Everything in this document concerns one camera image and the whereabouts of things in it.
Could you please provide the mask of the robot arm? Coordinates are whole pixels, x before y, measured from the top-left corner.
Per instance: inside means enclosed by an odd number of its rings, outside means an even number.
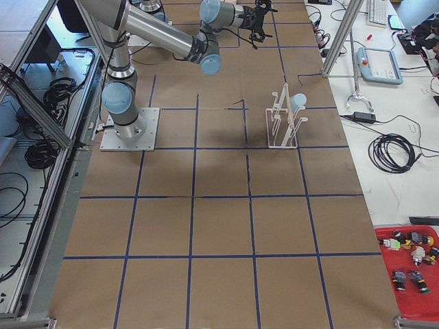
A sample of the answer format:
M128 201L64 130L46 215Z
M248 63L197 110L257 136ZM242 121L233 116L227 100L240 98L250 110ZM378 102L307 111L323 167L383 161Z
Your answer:
M131 0L130 3L148 14L163 12L161 0Z
M202 1L200 30L193 36L167 21L160 1L79 1L97 23L108 54L109 81L102 91L102 102L121 140L142 136L147 121L134 104L137 72L131 63L128 37L137 36L149 45L171 52L177 60L200 66L205 75L215 75L222 67L217 35L230 27L248 30L248 42L255 46L268 38L264 18L273 11L271 1L255 1L254 6L227 1Z

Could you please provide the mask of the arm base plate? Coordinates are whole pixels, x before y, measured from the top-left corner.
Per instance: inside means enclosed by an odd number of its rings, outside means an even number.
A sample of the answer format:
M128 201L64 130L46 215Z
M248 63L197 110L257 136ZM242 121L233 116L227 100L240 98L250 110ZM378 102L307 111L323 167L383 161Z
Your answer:
M131 33L127 33L126 36L128 37L129 47L144 47L150 43L148 40Z
M108 115L100 144L101 151L154 151L160 116L160 108L137 108L137 120L131 125L114 123Z

